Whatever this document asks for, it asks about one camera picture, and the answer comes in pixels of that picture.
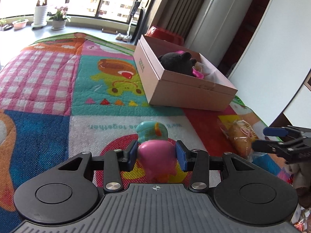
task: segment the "brown plush toy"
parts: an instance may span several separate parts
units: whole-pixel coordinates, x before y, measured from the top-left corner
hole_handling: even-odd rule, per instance
[[[169,52],[161,55],[158,59],[165,70],[194,76],[192,67],[197,61],[192,58],[190,52],[184,52],[182,54]]]

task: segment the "cardboard box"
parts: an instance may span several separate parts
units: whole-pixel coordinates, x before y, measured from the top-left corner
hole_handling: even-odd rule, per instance
[[[214,69],[217,83],[165,70],[158,58],[169,52],[188,51],[198,62]],[[142,36],[134,60],[149,104],[223,111],[237,89],[201,54],[160,39]]]

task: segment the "plush toy ear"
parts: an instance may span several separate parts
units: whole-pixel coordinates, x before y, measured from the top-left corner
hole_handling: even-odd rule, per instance
[[[193,65],[195,65],[195,63],[197,62],[196,59],[190,59],[190,61],[191,61],[191,63],[192,63]]]
[[[180,54],[180,57],[182,60],[187,61],[191,59],[192,55],[190,52],[184,52],[183,54]]]

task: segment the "silver screw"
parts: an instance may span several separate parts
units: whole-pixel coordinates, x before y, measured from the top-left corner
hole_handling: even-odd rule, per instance
[[[205,189],[207,186],[203,182],[195,182],[195,183],[192,183],[191,187],[196,190],[202,190],[202,189]]]
[[[106,188],[109,190],[117,190],[120,187],[121,187],[121,184],[117,182],[110,182],[106,185]]]

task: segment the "colorful mat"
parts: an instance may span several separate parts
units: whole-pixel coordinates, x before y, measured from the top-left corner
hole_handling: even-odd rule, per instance
[[[20,223],[13,194],[23,182],[82,151],[94,156],[125,149],[137,139],[142,121],[163,123],[171,142],[212,156],[232,151],[219,120],[244,119],[259,138],[265,124],[235,99],[220,113],[150,106],[144,95],[133,51],[83,33],[58,35],[23,49],[0,72],[0,233]],[[254,163],[284,180],[284,161],[270,155]],[[190,174],[170,182],[187,183]],[[94,183],[102,185],[97,171]],[[122,173],[125,186],[146,182],[136,163]]]

